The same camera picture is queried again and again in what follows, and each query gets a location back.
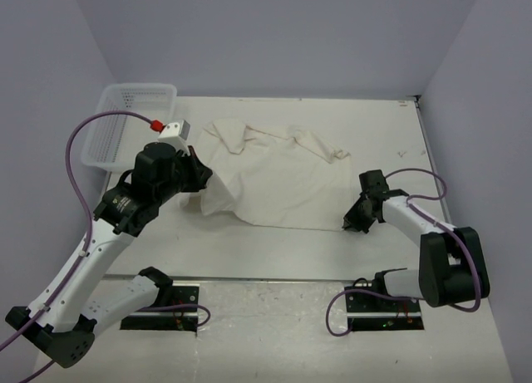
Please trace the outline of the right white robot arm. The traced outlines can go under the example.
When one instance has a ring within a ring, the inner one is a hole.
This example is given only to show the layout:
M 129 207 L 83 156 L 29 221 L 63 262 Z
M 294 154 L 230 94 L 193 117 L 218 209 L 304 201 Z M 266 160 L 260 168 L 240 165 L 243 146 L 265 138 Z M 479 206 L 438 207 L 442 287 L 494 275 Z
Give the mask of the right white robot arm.
M 441 183 L 441 194 L 409 194 L 392 189 L 387 180 L 404 172 L 420 172 Z M 445 223 L 415 204 L 418 199 L 440 201 L 444 179 L 426 169 L 406 168 L 384 174 L 369 170 L 359 175 L 361 193 L 343 217 L 342 228 L 368 233 L 375 223 L 387 223 L 418 247 L 418 269 L 390 269 L 375 275 L 372 304 L 388 311 L 400 300 L 423 301 L 431 307 L 476 312 L 490 294 L 490 281 L 479 234 L 471 227 Z

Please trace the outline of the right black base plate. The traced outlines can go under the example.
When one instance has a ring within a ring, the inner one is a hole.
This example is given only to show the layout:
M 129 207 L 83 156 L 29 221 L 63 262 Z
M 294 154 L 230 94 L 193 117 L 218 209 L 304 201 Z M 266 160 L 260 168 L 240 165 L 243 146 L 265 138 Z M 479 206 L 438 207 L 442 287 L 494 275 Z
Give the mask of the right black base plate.
M 418 302 L 385 300 L 363 293 L 344 296 L 347 324 L 356 331 L 422 331 L 421 307 Z

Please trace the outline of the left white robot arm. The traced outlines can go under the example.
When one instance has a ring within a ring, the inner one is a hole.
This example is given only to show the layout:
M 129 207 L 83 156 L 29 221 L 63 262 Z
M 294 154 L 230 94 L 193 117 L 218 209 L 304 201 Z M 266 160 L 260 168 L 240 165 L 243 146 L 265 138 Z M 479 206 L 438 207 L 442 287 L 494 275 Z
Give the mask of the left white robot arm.
M 97 336 L 134 312 L 165 310 L 173 299 L 172 280 L 147 267 L 116 293 L 100 299 L 91 294 L 109 267 L 156 219 L 160 208 L 180 193 L 205 189 L 213 172 L 194 148 L 177 150 L 153 142 L 136 156 L 96 207 L 91 232 L 62 270 L 26 307 L 13 307 L 7 323 L 53 362 L 69 368 L 90 350 Z

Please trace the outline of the cream white t shirt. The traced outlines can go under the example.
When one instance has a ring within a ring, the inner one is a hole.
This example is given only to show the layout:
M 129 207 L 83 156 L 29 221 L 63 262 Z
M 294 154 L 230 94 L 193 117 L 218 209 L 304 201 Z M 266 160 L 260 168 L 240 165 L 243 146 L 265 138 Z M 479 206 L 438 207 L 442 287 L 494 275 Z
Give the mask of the cream white t shirt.
M 196 196 L 204 216 L 339 231 L 354 203 L 349 152 L 302 126 L 213 120 L 200 132 L 195 152 L 213 172 Z

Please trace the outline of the white plastic basket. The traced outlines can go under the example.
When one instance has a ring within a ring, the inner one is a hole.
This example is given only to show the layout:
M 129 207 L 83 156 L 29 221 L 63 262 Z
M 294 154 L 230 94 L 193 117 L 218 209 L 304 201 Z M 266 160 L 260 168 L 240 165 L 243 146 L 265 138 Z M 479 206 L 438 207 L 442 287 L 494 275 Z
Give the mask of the white plastic basket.
M 143 147 L 156 141 L 158 134 L 143 120 L 125 115 L 126 111 L 150 120 L 170 123 L 174 117 L 177 90 L 171 84 L 122 83 L 108 86 L 101 94 L 96 113 L 115 114 L 92 121 L 81 151 L 81 162 L 109 172 L 131 169 Z

